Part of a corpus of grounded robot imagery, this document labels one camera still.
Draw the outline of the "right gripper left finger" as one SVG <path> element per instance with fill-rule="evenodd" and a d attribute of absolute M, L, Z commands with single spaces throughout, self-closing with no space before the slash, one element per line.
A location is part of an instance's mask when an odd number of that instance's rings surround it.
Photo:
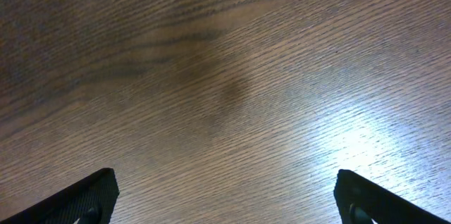
<path fill-rule="evenodd" d="M 1 224 L 109 224 L 119 188 L 112 168 L 102 168 Z"/>

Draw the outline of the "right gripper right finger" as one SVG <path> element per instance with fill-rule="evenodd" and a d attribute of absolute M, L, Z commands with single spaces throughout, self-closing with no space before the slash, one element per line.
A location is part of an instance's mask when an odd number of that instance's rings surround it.
<path fill-rule="evenodd" d="M 338 171 L 333 195 L 342 224 L 450 224 L 351 170 Z"/>

